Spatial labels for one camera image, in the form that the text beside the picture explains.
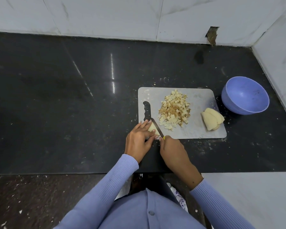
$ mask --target chopped potato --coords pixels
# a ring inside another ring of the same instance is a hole
[[[186,101],[187,95],[182,95],[177,89],[171,92],[169,96],[165,96],[165,100],[161,101],[160,125],[164,125],[164,128],[173,130],[177,125],[183,127],[182,124],[188,123],[190,117],[189,108],[190,104]]]

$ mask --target black countertop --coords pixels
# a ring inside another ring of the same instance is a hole
[[[269,108],[228,111],[234,76],[260,83]],[[227,137],[181,140],[200,172],[286,171],[286,112],[249,48],[0,34],[0,174],[108,172],[140,87],[213,90]],[[138,172],[168,171],[155,141]]]

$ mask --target gray cutting board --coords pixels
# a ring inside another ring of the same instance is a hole
[[[158,109],[161,108],[161,101],[164,97],[170,95],[171,91],[177,89],[182,94],[187,95],[187,102],[190,103],[191,116],[188,118],[188,124],[183,123],[183,127],[177,125],[173,131],[164,128],[164,125],[159,125]],[[206,108],[213,108],[218,111],[214,93],[211,89],[204,88],[146,88],[141,87],[138,90],[138,119],[144,119],[143,102],[150,103],[151,116],[158,123],[159,128],[164,135],[170,135],[175,139],[195,139],[195,138],[225,138],[227,132],[224,124],[221,124],[217,130],[208,131],[203,122],[201,112]]]

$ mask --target light blue sweater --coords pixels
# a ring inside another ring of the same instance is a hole
[[[133,157],[123,154],[55,229],[205,228],[180,206],[148,189],[114,202],[126,180],[138,168]],[[203,180],[191,195],[215,229],[254,228],[207,181]]]

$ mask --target blue bowl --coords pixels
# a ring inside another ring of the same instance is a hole
[[[226,108],[240,115],[250,115],[265,111],[269,106],[269,96],[256,81],[243,76],[228,80],[221,92]]]

